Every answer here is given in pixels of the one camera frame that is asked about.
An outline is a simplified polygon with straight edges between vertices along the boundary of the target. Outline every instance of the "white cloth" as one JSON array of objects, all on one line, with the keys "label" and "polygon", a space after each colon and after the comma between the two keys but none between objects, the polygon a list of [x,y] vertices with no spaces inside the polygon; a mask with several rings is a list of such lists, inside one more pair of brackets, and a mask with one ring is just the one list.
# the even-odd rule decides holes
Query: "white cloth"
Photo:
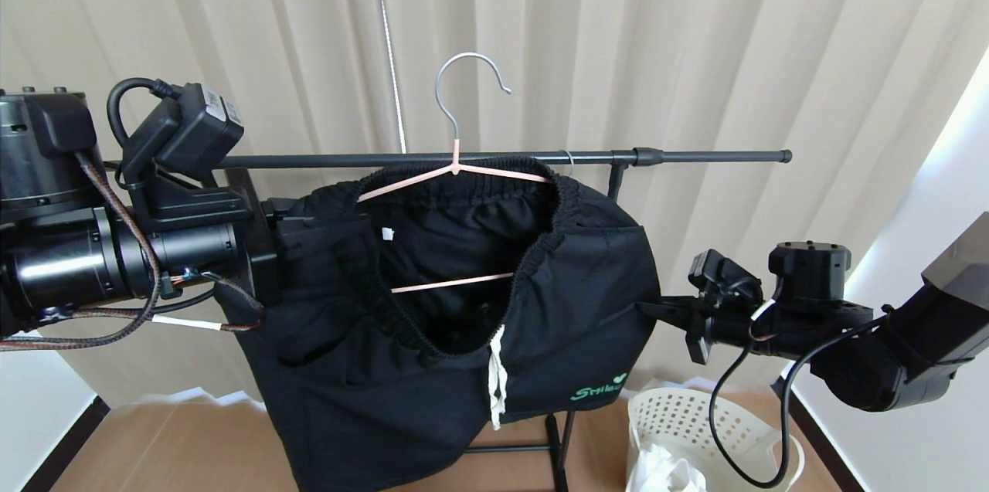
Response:
[{"label": "white cloth", "polygon": [[488,361],[488,397],[491,398],[491,426],[501,428],[501,414],[505,413],[505,400],[508,399],[508,370],[501,364],[501,336],[505,334],[502,324],[491,338],[491,359]]},{"label": "white cloth", "polygon": [[625,492],[706,492],[702,472],[657,443],[644,443]]}]

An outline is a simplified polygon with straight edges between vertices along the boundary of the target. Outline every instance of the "embroidered logo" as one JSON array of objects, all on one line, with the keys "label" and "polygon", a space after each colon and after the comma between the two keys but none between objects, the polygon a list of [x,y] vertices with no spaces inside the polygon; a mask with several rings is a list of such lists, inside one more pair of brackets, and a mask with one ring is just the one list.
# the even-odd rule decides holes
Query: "embroidered logo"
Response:
[{"label": "embroidered logo", "polygon": [[580,388],[579,390],[576,390],[576,393],[573,394],[573,397],[569,398],[569,400],[580,401],[593,395],[601,395],[621,390],[621,383],[625,382],[626,376],[628,376],[628,372],[622,372],[621,375],[615,376],[611,379],[613,382],[611,384],[605,384],[604,386],[596,388]]}]

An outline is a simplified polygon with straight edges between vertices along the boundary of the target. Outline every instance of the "rack leg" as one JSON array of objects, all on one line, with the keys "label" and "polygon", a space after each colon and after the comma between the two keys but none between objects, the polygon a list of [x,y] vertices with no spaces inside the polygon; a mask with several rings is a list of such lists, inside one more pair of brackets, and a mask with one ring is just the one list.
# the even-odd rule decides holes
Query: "rack leg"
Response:
[{"label": "rack leg", "polygon": [[625,176],[628,164],[612,164],[611,173],[608,175],[608,198],[618,200],[618,192],[621,190],[621,180]]},{"label": "rack leg", "polygon": [[573,434],[573,419],[575,419],[575,414],[575,411],[566,412],[562,438],[559,435],[556,416],[546,416],[546,435],[549,437],[550,443],[550,460],[553,463],[555,492],[569,492],[569,485],[566,484],[566,450],[569,449],[569,438]]}]

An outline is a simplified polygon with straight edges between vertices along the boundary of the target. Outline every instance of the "clothes hanger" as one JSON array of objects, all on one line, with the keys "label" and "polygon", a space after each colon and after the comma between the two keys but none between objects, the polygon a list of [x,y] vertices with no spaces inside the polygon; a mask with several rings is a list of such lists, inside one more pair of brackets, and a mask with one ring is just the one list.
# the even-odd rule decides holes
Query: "clothes hanger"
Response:
[{"label": "clothes hanger", "polygon": [[[498,86],[501,90],[504,90],[506,94],[511,94],[510,88],[505,86],[504,81],[501,80],[501,72],[498,70],[498,66],[495,62],[492,62],[487,56],[481,55],[481,53],[475,52],[465,52],[457,53],[453,58],[449,58],[447,62],[443,63],[443,66],[439,69],[439,73],[436,73],[436,103],[439,104],[439,109],[443,110],[443,114],[446,115],[450,123],[453,124],[453,161],[445,167],[434,169],[433,171],[428,171],[422,175],[416,175],[414,178],[403,179],[401,182],[392,183],[391,185],[385,185],[381,189],[375,189],[373,192],[366,192],[357,198],[357,202],[363,202],[369,198],[374,198],[376,196],[381,196],[382,194],[393,192],[393,190],[398,190],[405,188],[410,185],[415,185],[416,183],[424,182],[427,179],[438,178],[441,175],[447,175],[447,173],[452,173],[452,175],[458,175],[461,171],[470,171],[473,173],[483,173],[483,175],[495,175],[499,178],[514,178],[514,179],[526,179],[530,182],[541,182],[549,183],[550,180],[547,178],[542,178],[540,175],[531,175],[531,173],[522,173],[519,171],[509,171],[508,169],[493,169],[493,168],[482,168],[479,165],[468,165],[460,163],[460,124],[457,119],[453,117],[450,110],[443,103],[443,98],[440,91],[440,83],[443,79],[443,73],[446,72],[447,67],[451,63],[456,62],[460,58],[477,58],[483,60],[494,70],[494,76],[498,78]],[[453,285],[463,285],[466,283],[479,283],[481,281],[491,281],[491,280],[504,280],[506,277],[512,277],[515,273],[499,273],[492,275],[483,275],[482,277],[468,277],[463,280],[448,280],[448,281],[438,281],[435,283],[424,283],[420,285],[409,285],[408,287],[396,287],[392,288],[392,293],[407,293],[410,291],[423,291],[424,289],[435,289],[438,287],[452,287]]]},{"label": "clothes hanger", "polygon": [[434,169],[433,171],[427,171],[422,175],[416,175],[414,178],[403,179],[401,182],[392,183],[391,185],[385,185],[381,189],[375,189],[373,192],[366,192],[362,194],[357,202],[364,202],[369,198],[374,198],[376,196],[381,196],[382,194],[393,192],[393,190],[398,190],[405,188],[410,185],[415,185],[416,183],[424,182],[425,180],[432,178],[439,178],[441,175],[447,175],[447,173],[452,173],[452,175],[458,175],[461,171],[470,171],[473,173],[483,173],[483,175],[495,175],[499,178],[513,178],[513,179],[526,179],[530,182],[541,182],[549,183],[550,180],[547,178],[542,178],[540,175],[531,175],[531,173],[522,173],[519,171],[509,171],[508,169],[494,169],[494,168],[482,168],[480,165],[469,165],[460,163],[460,124],[457,119],[453,117],[450,110],[447,109],[446,104],[443,103],[443,98],[440,93],[440,81],[443,78],[443,73],[446,72],[447,67],[451,63],[456,62],[460,58],[477,58],[484,60],[491,68],[494,70],[494,75],[498,78],[498,86],[501,90],[504,90],[506,94],[511,94],[510,88],[505,86],[505,83],[501,80],[501,72],[498,70],[498,66],[495,62],[492,62],[487,56],[481,55],[481,53],[475,52],[465,52],[457,53],[453,58],[449,58],[446,63],[439,69],[439,73],[436,73],[436,103],[439,104],[439,109],[443,110],[443,114],[446,115],[450,123],[453,124],[453,161],[449,165],[444,165],[442,168]]}]

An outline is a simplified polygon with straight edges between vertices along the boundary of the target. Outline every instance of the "hanger hook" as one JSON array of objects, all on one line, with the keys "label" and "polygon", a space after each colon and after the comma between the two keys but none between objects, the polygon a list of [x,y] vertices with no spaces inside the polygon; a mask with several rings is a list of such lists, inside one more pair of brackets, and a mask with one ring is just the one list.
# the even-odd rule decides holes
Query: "hanger hook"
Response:
[{"label": "hanger hook", "polygon": [[491,58],[488,58],[488,56],[483,55],[483,53],[477,53],[477,52],[457,53],[457,55],[453,56],[453,58],[449,58],[448,60],[446,60],[446,62],[443,63],[443,66],[439,69],[439,73],[436,73],[436,103],[439,104],[439,109],[443,110],[443,114],[446,115],[447,119],[450,120],[450,123],[453,124],[453,137],[454,140],[456,141],[460,140],[460,124],[457,123],[457,120],[453,117],[453,114],[450,113],[450,110],[447,109],[446,104],[443,103],[443,98],[441,96],[439,83],[443,78],[443,73],[445,73],[447,67],[450,66],[450,63],[454,63],[456,62],[457,59],[460,58],[477,58],[483,60],[484,63],[487,63],[494,70],[494,76],[498,78],[498,86],[501,87],[501,90],[504,90],[505,94],[511,94],[511,88],[506,87],[505,82],[501,80],[501,72],[499,72],[498,66],[495,65],[495,62],[492,62]]}]

